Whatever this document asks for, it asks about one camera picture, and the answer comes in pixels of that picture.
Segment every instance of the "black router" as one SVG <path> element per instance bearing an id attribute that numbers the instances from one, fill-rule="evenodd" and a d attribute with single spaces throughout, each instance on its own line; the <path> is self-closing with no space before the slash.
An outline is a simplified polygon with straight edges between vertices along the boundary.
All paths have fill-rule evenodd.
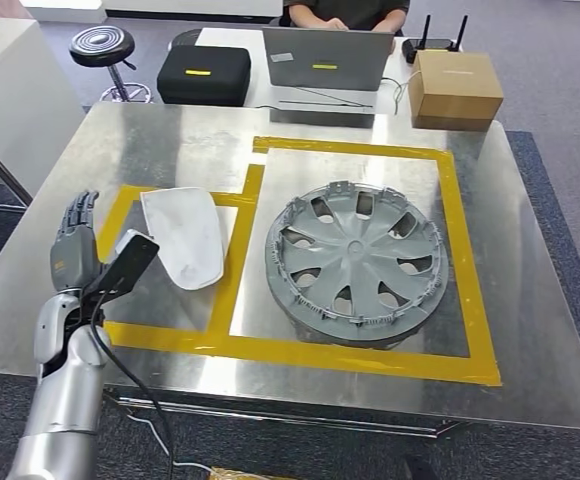
<path id="1" fill-rule="evenodd" d="M 431 38 L 428 39 L 428 29 L 430 28 L 430 15 L 426 18 L 426 26 L 424 27 L 424 36 L 419 38 L 409 38 L 403 42 L 401 47 L 401 51 L 403 52 L 403 56 L 405 57 L 405 61 L 412 65 L 415 63 L 415 59 L 417 58 L 417 52 L 419 50 L 448 50 L 448 52 L 458 52 L 459 47 L 461 45 L 461 40 L 464 38 L 464 31 L 466 29 L 466 24 L 468 22 L 468 16 L 464 17 L 463 23 L 461 23 L 461 29 L 459 30 L 459 36 L 457 37 L 457 42 L 455 43 L 452 40 L 446 38 Z"/>

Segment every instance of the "white cable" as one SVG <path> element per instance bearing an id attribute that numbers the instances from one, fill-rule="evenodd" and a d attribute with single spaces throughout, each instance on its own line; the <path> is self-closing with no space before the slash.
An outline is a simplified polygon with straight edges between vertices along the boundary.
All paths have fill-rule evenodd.
<path id="1" fill-rule="evenodd" d="M 127 414 L 126 416 L 128 418 L 129 418 L 130 420 L 132 420 L 132 421 L 135 421 L 135 422 L 138 422 L 138 423 L 144 423 L 144 424 L 149 426 L 150 428 L 150 430 L 152 430 L 152 434 L 154 435 L 154 438 L 156 438 L 156 441 L 159 442 L 159 445 L 161 446 L 161 449 L 163 450 L 163 453 L 165 453 L 166 456 L 169 455 L 169 453 L 168 452 L 168 448 L 165 446 L 165 443 L 163 443 L 163 440 L 161 439 L 161 436 L 159 435 L 159 433 L 156 431 L 156 429 L 154 428 L 154 424 L 153 424 L 151 421 L 147 420 L 145 418 L 138 418 L 138 417 L 135 417 L 135 416 L 132 416 L 132 415 L 130 415 L 130 414 Z M 202 465 L 200 463 L 175 462 L 173 465 L 175 465 L 175 467 L 194 467 L 194 468 L 200 468 L 202 470 L 205 470 L 206 472 L 208 472 L 208 473 L 209 473 L 211 475 L 214 475 L 215 477 L 217 477 L 219 480 L 236 480 L 236 479 L 238 479 L 238 478 L 245 478 L 245 477 L 253 478 L 253 479 L 255 479 L 255 480 L 270 480 L 270 478 L 267 478 L 267 477 L 262 477 L 261 475 L 255 475 L 255 474 L 252 474 L 252 473 L 237 473 L 237 474 L 228 473 L 228 474 L 221 475 L 221 474 L 219 474 L 219 473 L 218 473 L 218 472 L 216 472 L 215 470 L 212 470 L 210 467 L 208 467 L 206 465 Z"/>
<path id="2" fill-rule="evenodd" d="M 393 94 L 393 100 L 394 101 L 395 115 L 396 115 L 396 113 L 399 111 L 399 104 L 401 102 L 401 100 L 403 99 L 403 95 L 405 94 L 405 89 L 408 88 L 408 85 L 409 85 L 413 78 L 416 77 L 420 73 L 421 73 L 421 70 L 417 70 L 412 75 L 410 75 L 410 77 L 408 80 L 406 80 L 405 83 L 397 82 L 397 87 L 394 89 L 394 94 Z"/>

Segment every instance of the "person's hand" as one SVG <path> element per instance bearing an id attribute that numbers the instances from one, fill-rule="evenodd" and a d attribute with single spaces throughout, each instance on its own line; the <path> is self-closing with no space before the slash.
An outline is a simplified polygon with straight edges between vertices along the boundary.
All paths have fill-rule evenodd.
<path id="1" fill-rule="evenodd" d="M 338 18 L 331 18 L 327 22 L 324 22 L 322 28 L 328 28 L 330 30 L 350 30 L 345 23 Z"/>
<path id="2" fill-rule="evenodd" d="M 372 31 L 380 33 L 394 33 L 392 31 L 392 27 L 390 26 L 390 22 L 387 22 L 385 20 L 378 23 L 375 26 L 375 28 L 372 29 Z"/>

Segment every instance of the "desk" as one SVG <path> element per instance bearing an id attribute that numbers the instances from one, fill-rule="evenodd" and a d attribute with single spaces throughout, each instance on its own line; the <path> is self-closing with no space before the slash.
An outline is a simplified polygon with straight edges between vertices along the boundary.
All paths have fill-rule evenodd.
<path id="1" fill-rule="evenodd" d="M 384 77 L 392 78 L 400 83 L 405 83 L 412 75 L 412 67 L 408 65 L 401 54 L 401 44 L 405 39 L 395 37 L 394 53 L 388 57 Z M 241 47 L 250 53 L 252 62 L 250 89 L 245 97 L 245 107 L 257 108 L 269 105 L 286 110 L 311 110 L 328 112 L 348 113 L 382 113 L 394 115 L 393 95 L 396 88 L 394 82 L 384 81 L 377 92 L 359 92 L 354 90 L 323 90 L 311 89 L 350 100 L 372 108 L 334 107 L 327 105 L 301 105 L 283 103 L 282 101 L 295 102 L 330 102 L 340 103 L 319 95 L 313 95 L 292 87 L 276 87 L 270 84 L 266 51 L 264 45 L 264 35 L 261 30 L 242 30 L 231 28 L 204 28 L 196 41 L 196 45 L 215 47 Z M 399 115 L 409 117 L 410 100 L 405 94 L 399 105 Z"/>
<path id="2" fill-rule="evenodd" d="M 105 307 L 110 320 L 107 328 L 117 345 L 118 355 L 158 390 L 159 398 L 169 402 L 168 408 L 199 408 L 192 402 L 203 402 L 203 411 L 214 404 L 215 412 L 255 410 L 258 413 L 255 416 L 260 418 L 259 409 L 265 407 L 283 415 L 294 412 L 292 418 L 301 422 L 341 422 L 362 415 L 365 424 L 373 430 L 393 425 L 400 421 L 395 416 L 402 414 L 580 428 L 580 340 L 501 124 L 494 122 L 487 133 L 427 131 L 413 129 L 406 118 L 378 115 L 372 128 L 351 129 L 276 123 L 270 120 L 272 113 L 175 105 L 93 107 L 0 254 L 0 374 L 35 374 L 34 326 L 39 308 L 54 294 L 49 250 L 64 209 L 76 193 L 86 188 L 101 192 L 95 226 L 101 255 L 107 256 L 119 238 L 117 232 L 131 226 L 146 229 L 141 204 L 136 201 L 139 189 L 123 185 L 201 186 L 232 194 L 245 189 L 242 195 L 259 198 L 255 204 L 252 199 L 239 202 L 236 197 L 234 205 L 246 208 L 245 214 L 230 206 L 218 209 L 231 245 L 226 269 L 228 283 L 224 287 L 185 293 L 175 287 L 155 261 L 135 292 Z M 267 142 L 264 139 L 257 140 L 255 148 L 258 136 L 452 152 L 489 333 L 467 348 L 467 327 L 452 306 L 457 298 L 446 290 L 449 303 L 439 310 L 445 314 L 433 314 L 418 333 L 381 352 L 424 354 L 428 360 L 433 357 L 432 362 L 439 361 L 439 355 L 443 361 L 452 357 L 451 368 L 444 370 L 452 376 L 449 381 L 437 379 L 441 370 L 430 371 L 418 360 L 421 371 L 412 371 L 405 362 L 402 371 L 406 376 L 399 371 L 378 375 L 368 373 L 375 371 L 376 362 L 362 362 L 362 371 L 297 365 L 313 360 L 310 355 L 293 358 L 286 346 L 283 348 L 290 354 L 282 361 L 278 354 L 286 350 L 251 349 L 260 358 L 262 352 L 271 354 L 270 361 L 245 359 L 243 351 L 212 356 L 212 350 L 204 350 L 199 342 L 205 338 L 210 322 L 215 321 L 230 336 L 246 336 L 246 343 L 254 337 L 301 342 L 298 332 L 271 297 L 262 269 L 263 243 L 270 216 L 278 213 L 279 205 L 305 193 L 311 186 L 313 173 L 323 176 L 321 169 L 310 170 L 312 159 L 325 158 L 344 169 L 339 174 L 347 171 L 349 178 L 361 175 L 368 182 L 402 185 L 426 215 L 444 224 L 438 192 L 440 177 L 429 160 L 386 158 L 384 149 L 367 158 L 268 149 L 265 145 L 269 144 L 261 143 Z M 403 155 L 408 156 L 409 151 Z M 303 162 L 302 168 L 279 170 L 292 162 Z M 346 170 L 353 164 L 362 168 Z M 261 165 L 266 165 L 262 181 Z M 304 187 L 279 183 L 285 175 L 296 182 L 298 174 L 304 175 Z M 276 188 L 275 182 L 282 186 Z M 218 198 L 225 202 L 232 197 Z M 448 212 L 455 210 L 443 205 Z M 107 220 L 109 212 L 112 224 Z M 251 228 L 244 229 L 244 222 Z M 239 233 L 232 235 L 233 230 Z M 467 261 L 455 253 L 452 258 Z M 231 318 L 211 316 L 216 302 L 225 306 L 226 301 L 233 302 Z M 496 366 L 487 358 L 485 347 L 488 337 Z M 144 348 L 136 348 L 139 344 Z M 182 353 L 189 347 L 196 353 Z M 475 375 L 460 371 L 467 357 L 484 351 L 485 363 L 476 365 Z M 345 355 L 366 354 L 347 350 Z M 288 359 L 290 364 L 283 363 Z M 129 381 L 119 370 L 109 367 L 107 382 L 133 401 L 135 391 L 129 389 Z M 356 424 L 346 420 L 344 428 Z M 415 429 L 409 426 L 408 431 Z"/>
<path id="3" fill-rule="evenodd" d="M 3 166 L 34 196 L 84 117 L 38 23 L 0 18 Z"/>

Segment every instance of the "black case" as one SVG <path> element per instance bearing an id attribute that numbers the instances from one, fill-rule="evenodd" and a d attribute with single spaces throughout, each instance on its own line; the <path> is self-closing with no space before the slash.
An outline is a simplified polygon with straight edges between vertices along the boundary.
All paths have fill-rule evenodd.
<path id="1" fill-rule="evenodd" d="M 173 47 L 156 79 L 163 103 L 242 107 L 250 86 L 245 48 Z"/>

